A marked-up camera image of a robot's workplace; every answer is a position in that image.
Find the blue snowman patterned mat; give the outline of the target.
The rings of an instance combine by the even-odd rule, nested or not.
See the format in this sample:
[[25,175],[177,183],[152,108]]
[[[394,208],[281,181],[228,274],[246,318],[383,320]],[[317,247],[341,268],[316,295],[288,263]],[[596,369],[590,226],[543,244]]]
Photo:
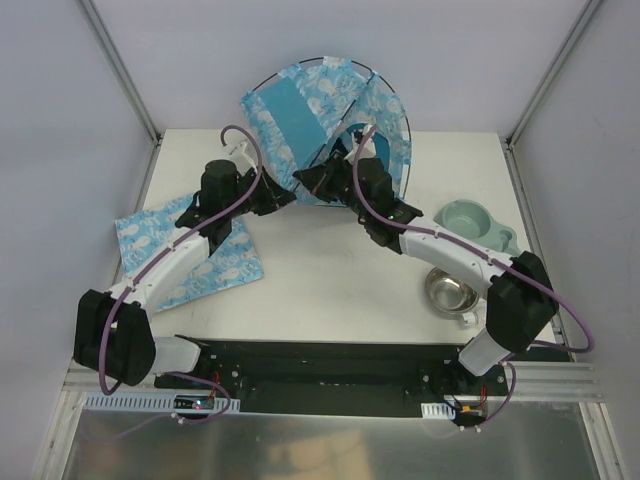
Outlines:
[[[122,265],[128,277],[168,243],[175,221],[191,204],[187,194],[156,208],[142,210],[115,221]],[[215,253],[185,273],[158,305],[168,310],[225,289],[259,280],[264,272],[249,232],[241,218],[232,221],[232,231]]]

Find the stainless steel pet bowl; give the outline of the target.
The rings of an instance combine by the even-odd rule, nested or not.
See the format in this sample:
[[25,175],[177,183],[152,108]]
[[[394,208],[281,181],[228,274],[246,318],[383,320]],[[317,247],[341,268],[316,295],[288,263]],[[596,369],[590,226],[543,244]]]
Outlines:
[[425,291],[432,305],[448,314],[468,312],[479,300],[475,290],[439,268],[427,274]]

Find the clear plastic water bottle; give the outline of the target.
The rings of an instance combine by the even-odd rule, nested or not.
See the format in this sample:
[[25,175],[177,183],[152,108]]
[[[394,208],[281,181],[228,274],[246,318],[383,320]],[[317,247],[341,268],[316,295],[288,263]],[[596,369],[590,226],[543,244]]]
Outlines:
[[461,322],[465,328],[482,328],[486,324],[486,310],[475,309],[464,312],[461,315]]

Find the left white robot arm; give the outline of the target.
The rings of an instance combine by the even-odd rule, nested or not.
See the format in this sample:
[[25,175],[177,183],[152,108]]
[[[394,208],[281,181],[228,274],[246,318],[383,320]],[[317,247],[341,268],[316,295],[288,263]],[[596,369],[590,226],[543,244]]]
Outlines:
[[209,162],[167,245],[132,278],[82,295],[73,360],[96,371],[101,384],[113,379],[117,385],[135,386],[149,374],[176,372],[188,388],[204,387],[212,367],[202,358],[202,343],[179,335],[154,336],[151,317],[178,283],[224,243],[235,218],[268,215],[295,198],[263,169],[239,173],[230,160]]

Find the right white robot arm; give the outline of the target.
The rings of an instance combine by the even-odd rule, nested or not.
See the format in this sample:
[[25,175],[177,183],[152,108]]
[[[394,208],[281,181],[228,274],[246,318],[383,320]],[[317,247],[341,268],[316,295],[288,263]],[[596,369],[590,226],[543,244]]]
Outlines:
[[450,369],[457,392],[476,392],[491,367],[524,352],[557,313],[549,277],[535,254],[486,249],[440,227],[396,196],[379,159],[352,165],[335,158],[293,176],[316,198],[353,211],[378,245],[445,271],[486,300],[483,329]]

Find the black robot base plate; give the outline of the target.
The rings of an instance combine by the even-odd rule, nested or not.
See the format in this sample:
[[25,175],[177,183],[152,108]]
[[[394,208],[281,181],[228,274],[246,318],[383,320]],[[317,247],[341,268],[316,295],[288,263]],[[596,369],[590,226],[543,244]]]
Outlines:
[[162,375],[163,389],[196,390],[217,380],[244,413],[416,418],[446,396],[503,397],[495,365],[474,377],[454,365],[458,346],[204,340],[189,379]]

